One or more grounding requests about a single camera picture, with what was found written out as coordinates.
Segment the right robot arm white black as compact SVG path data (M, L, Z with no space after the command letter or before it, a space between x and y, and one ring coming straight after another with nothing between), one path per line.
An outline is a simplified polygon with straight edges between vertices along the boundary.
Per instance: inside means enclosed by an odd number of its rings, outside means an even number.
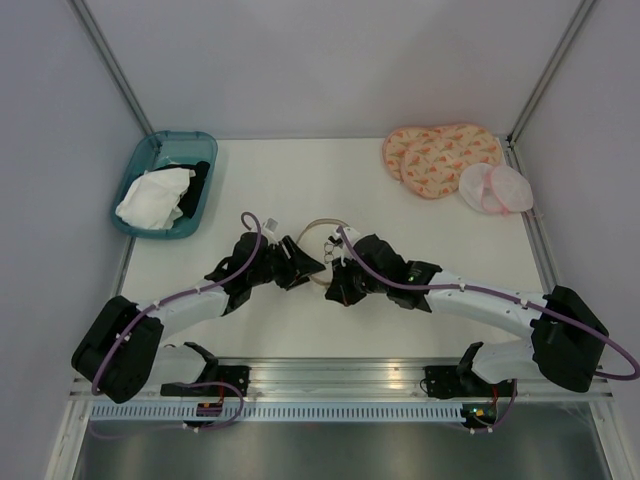
M536 378L575 393L590 389L609 332L574 290L555 286L541 294L472 285L436 264L405 260L378 236L349 228L337 228L327 243L341 251L332 260L330 301L352 306L383 294L406 310L466 318L513 335L510 342L467 348L456 367L463 392L478 395L491 384Z

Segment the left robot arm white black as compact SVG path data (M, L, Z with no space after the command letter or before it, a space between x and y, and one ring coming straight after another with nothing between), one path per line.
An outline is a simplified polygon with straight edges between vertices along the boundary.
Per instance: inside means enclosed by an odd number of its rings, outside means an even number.
M71 357L72 368L117 404L146 385L168 396L213 396L224 377L219 360L194 341L167 339L205 320L233 313L253 288L275 283L288 291L309 282L324 265L289 236L272 243L245 233L230 256L195 286L147 305L122 295L109 299Z

